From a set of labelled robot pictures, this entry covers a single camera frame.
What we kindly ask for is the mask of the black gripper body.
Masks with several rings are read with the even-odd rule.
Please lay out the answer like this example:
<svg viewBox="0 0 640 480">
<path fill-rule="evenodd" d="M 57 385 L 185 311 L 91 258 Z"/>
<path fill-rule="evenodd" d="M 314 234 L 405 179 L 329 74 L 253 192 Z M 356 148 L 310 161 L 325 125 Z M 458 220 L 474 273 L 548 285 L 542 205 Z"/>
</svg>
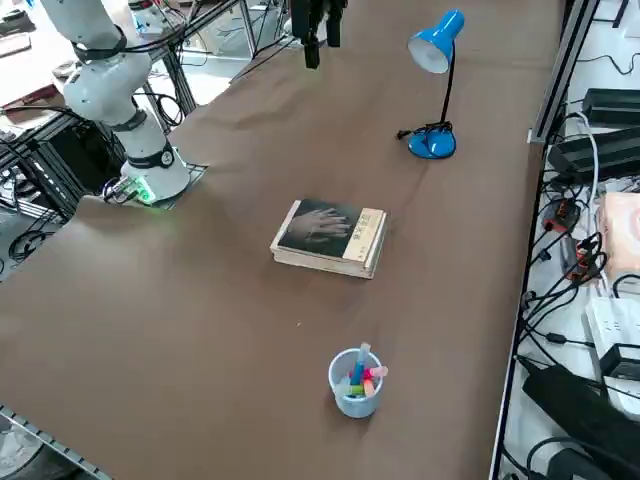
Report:
<svg viewBox="0 0 640 480">
<path fill-rule="evenodd" d="M 327 20 L 331 8 L 347 8 L 347 0 L 299 0 L 291 2 L 292 35 L 302 43 L 307 32 L 312 30 L 316 36 L 323 19 Z"/>
</svg>

